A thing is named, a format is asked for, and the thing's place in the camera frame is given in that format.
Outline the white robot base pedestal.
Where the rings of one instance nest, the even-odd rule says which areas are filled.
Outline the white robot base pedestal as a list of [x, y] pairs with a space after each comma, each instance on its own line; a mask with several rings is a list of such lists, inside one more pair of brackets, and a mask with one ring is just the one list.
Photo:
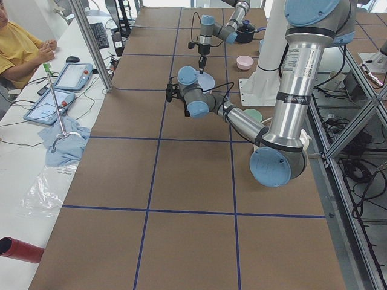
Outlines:
[[284, 14], [285, 1], [274, 1], [259, 53], [255, 72], [247, 79], [239, 80], [243, 106], [274, 106], [279, 91], [279, 66], [287, 41], [285, 32], [288, 22]]

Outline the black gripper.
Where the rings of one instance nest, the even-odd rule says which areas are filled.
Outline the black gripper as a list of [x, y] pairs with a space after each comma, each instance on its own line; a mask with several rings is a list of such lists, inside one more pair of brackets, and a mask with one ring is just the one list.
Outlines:
[[198, 42], [189, 42], [188, 49], [194, 49], [198, 47], [198, 54], [200, 54], [200, 59], [198, 61], [199, 73], [203, 74], [206, 67], [206, 55], [210, 54], [211, 44], [198, 43]]
[[166, 101], [171, 102], [173, 98], [180, 99], [180, 89], [178, 84], [167, 84]]

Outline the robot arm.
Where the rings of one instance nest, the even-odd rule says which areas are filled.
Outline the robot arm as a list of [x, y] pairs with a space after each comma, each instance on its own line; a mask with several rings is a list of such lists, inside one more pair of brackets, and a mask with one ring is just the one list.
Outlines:
[[167, 85], [166, 100], [180, 99], [188, 117], [202, 118], [210, 112], [219, 115], [257, 146], [250, 157], [255, 179], [267, 187], [286, 185], [307, 165], [300, 135], [323, 51], [353, 40], [356, 5], [356, 1], [285, 3], [288, 51], [270, 126], [248, 116], [220, 94], [203, 89], [198, 71], [191, 66], [182, 67], [177, 82]]
[[198, 61], [199, 73], [203, 74], [206, 67], [207, 55], [210, 54], [210, 49], [213, 47], [211, 43], [212, 36], [215, 36], [227, 44], [233, 44], [237, 38], [237, 29], [242, 23], [245, 15], [250, 10], [249, 0], [240, 1], [224, 1], [235, 8], [229, 21], [225, 25], [221, 25], [215, 21], [211, 15], [202, 15], [200, 17], [200, 34], [195, 40], [191, 39], [188, 44], [188, 49], [198, 47], [200, 59]]

